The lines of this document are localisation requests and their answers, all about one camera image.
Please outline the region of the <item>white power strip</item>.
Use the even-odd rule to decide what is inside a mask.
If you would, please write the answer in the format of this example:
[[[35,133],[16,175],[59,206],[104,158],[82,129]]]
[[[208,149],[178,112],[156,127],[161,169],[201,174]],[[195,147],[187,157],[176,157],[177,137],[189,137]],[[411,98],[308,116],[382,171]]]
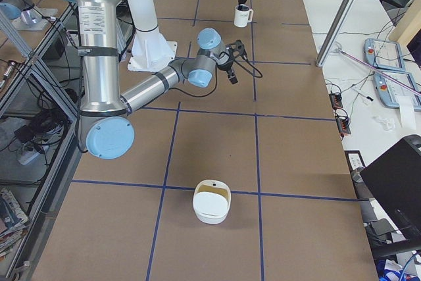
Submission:
[[[17,154],[17,161],[23,165],[26,166],[29,163],[31,163],[35,158],[39,156],[39,152],[35,149],[28,151],[28,150],[22,150],[21,152],[18,152]]]

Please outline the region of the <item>white oval bin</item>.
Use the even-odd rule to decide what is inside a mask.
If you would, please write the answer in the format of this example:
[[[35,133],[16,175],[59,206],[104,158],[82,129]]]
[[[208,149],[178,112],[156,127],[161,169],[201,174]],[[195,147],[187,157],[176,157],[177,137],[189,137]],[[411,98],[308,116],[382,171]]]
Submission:
[[[220,224],[230,210],[230,188],[218,180],[203,180],[195,188],[192,204],[195,215],[201,222]]]

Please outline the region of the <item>teach pendant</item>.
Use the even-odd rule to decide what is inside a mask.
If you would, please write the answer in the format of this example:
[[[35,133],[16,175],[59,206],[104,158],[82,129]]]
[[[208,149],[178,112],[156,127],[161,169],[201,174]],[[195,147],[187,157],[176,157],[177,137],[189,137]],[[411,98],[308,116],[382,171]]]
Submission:
[[[382,70],[382,72],[392,77],[394,80],[399,81],[412,89],[416,89],[416,82],[411,73],[387,70]],[[397,96],[404,95],[411,98],[414,110],[420,112],[420,96],[411,93],[409,90],[400,86],[396,82],[386,78],[383,74],[378,72],[374,74],[374,86],[380,101],[385,107],[398,109],[399,103],[397,101]]]
[[[364,54],[366,62],[377,69],[406,71],[404,54],[397,42],[368,38]]]

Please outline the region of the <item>stack of books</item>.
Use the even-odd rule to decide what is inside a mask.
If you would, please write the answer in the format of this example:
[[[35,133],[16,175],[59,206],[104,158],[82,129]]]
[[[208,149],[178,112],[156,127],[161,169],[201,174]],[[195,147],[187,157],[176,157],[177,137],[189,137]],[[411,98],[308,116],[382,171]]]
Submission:
[[[22,210],[11,190],[1,188],[1,259],[27,233],[28,215]]]

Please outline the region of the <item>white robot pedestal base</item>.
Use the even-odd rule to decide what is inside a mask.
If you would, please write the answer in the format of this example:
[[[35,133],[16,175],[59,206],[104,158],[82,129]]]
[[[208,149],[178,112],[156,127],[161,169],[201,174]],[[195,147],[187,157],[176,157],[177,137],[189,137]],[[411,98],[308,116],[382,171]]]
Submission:
[[[157,72],[175,57],[177,43],[167,41],[159,30],[153,0],[127,0],[136,29],[128,69]]]

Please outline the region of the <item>metal rod reacher tool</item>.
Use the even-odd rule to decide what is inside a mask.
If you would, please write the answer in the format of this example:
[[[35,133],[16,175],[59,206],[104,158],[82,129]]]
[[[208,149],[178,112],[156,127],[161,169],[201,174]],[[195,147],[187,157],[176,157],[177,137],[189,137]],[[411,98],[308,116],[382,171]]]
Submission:
[[[411,73],[406,71],[405,61],[403,55],[401,54],[401,48],[397,42],[368,38],[364,42],[365,61],[361,61],[356,57],[344,52],[340,45],[337,45],[337,47],[334,49],[334,52],[341,53],[358,63],[370,67],[374,72],[377,72],[384,78],[388,78],[392,82],[400,85],[403,89],[406,89],[407,91],[420,96],[420,92],[416,90],[415,86],[404,84],[403,82],[395,80],[390,75],[385,73],[388,71],[411,75]]]

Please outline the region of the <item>upper teach pendant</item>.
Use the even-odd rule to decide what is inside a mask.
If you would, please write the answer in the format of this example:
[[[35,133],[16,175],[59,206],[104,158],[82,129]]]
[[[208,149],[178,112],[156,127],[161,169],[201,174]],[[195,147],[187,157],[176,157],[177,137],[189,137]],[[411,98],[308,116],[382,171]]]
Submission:
[[[397,42],[368,38],[364,54],[366,62],[377,69],[406,71],[404,54]]]

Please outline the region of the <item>orange circuit board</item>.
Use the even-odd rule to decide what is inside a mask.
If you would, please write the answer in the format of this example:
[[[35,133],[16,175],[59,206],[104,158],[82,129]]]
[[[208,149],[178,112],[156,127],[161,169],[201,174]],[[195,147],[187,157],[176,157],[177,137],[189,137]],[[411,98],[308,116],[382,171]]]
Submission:
[[[351,134],[350,119],[348,116],[336,115],[335,121],[337,124],[339,135],[341,137],[348,136]]]
[[[339,92],[329,94],[332,109],[342,109],[342,96]]]

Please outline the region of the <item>aluminium frame post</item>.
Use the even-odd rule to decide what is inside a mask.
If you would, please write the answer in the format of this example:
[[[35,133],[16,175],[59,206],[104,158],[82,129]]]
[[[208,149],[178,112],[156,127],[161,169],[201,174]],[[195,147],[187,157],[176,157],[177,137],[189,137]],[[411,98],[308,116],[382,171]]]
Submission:
[[[347,18],[347,15],[349,11],[351,10],[351,7],[353,6],[354,1],[355,0],[342,0],[339,6],[339,9],[335,15],[335,18],[332,22],[332,25],[330,26],[327,36],[316,58],[317,66],[319,67],[324,66],[324,63],[329,55],[329,52],[331,48],[333,47],[333,44],[335,43],[340,33],[340,29],[343,26],[343,23],[345,22],[345,19]]]

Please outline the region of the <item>lower teach pendant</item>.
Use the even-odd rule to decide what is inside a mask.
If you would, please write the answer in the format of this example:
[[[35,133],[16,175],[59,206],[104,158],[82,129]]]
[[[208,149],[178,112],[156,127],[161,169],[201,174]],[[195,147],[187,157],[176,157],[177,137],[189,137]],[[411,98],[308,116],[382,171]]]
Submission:
[[[382,70],[382,72],[392,77],[394,80],[399,81],[412,89],[416,89],[416,82],[411,73],[387,70]],[[374,86],[380,101],[385,107],[398,109],[399,103],[397,101],[397,96],[404,95],[411,98],[414,110],[420,112],[420,96],[411,93],[409,90],[400,86],[396,82],[386,78],[383,74],[378,72],[374,74]]]

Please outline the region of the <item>black monitor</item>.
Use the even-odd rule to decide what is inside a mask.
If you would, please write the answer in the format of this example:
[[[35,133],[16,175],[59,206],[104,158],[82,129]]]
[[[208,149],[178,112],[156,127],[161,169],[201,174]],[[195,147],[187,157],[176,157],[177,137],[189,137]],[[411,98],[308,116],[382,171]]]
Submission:
[[[362,180],[406,238],[420,237],[420,136],[412,134],[365,167]]]

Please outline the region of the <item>white ceramic mug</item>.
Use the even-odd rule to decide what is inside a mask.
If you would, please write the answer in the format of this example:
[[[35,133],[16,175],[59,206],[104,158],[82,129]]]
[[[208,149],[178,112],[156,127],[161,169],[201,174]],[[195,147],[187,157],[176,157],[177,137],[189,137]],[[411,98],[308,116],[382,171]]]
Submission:
[[[244,28],[253,20],[254,10],[247,5],[238,5],[235,8],[234,26]]]

